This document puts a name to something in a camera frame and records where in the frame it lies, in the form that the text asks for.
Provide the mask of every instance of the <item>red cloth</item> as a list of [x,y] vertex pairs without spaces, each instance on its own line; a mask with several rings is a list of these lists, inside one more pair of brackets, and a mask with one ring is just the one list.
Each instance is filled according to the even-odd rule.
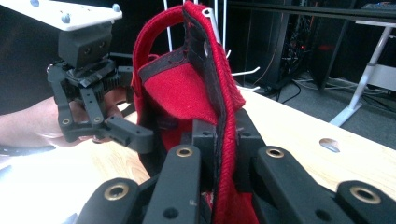
[[220,164],[220,177],[213,221],[222,223],[258,223],[251,205],[251,194],[239,193],[233,183],[236,159],[236,121],[234,112],[240,109],[245,100],[236,88],[231,69],[222,46],[217,43],[211,22],[202,11],[205,6],[187,1],[183,8],[170,8],[149,21],[141,31],[134,47],[134,103],[141,114],[147,103],[158,109],[161,115],[178,118],[182,125],[177,130],[162,132],[166,148],[178,145],[183,131],[191,129],[193,119],[217,123],[217,115],[210,104],[205,83],[191,64],[185,63],[176,68],[163,71],[149,78],[144,87],[138,75],[139,70],[149,62],[149,51],[154,39],[166,27],[183,22],[182,9],[195,18],[205,29],[213,52],[213,60],[219,79],[219,87],[224,100],[226,122]]

